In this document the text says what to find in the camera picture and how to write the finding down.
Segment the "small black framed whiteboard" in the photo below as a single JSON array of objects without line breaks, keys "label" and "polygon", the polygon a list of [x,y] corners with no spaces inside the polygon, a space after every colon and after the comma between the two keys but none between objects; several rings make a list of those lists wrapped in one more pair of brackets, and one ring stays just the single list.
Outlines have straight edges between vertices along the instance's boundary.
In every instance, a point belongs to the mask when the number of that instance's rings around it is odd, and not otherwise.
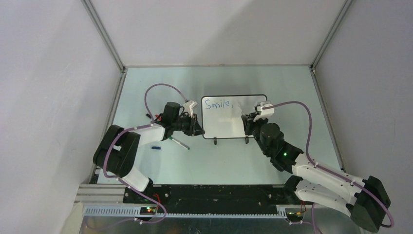
[{"label": "small black framed whiteboard", "polygon": [[267,101],[264,94],[204,96],[201,98],[202,128],[205,139],[245,138],[243,121],[238,104],[244,115],[255,111],[255,106]]}]

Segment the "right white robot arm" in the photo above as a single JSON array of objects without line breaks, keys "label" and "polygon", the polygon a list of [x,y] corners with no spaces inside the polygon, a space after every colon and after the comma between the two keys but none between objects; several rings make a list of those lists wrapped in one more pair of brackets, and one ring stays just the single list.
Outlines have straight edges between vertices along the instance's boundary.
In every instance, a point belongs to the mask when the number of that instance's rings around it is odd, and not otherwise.
[{"label": "right white robot arm", "polygon": [[299,200],[318,203],[337,210],[359,227],[377,233],[383,227],[391,201],[381,180],[363,179],[309,160],[303,150],[284,140],[275,123],[257,113],[241,116],[244,132],[253,136],[262,153],[279,171],[291,174],[284,185],[283,197],[295,204]]}]

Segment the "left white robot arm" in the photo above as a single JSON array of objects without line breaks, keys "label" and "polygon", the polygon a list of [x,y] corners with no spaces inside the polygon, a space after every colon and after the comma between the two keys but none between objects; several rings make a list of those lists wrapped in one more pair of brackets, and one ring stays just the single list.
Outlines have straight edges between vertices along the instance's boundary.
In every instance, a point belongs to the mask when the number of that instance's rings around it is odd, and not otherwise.
[{"label": "left white robot arm", "polygon": [[134,165],[138,148],[167,140],[174,132],[183,132],[189,137],[203,135],[205,132],[193,111],[196,105],[193,100],[183,105],[168,102],[154,123],[129,129],[110,126],[94,154],[93,163],[105,174],[110,172],[127,187],[136,189],[135,197],[142,203],[152,201],[153,181]]}]

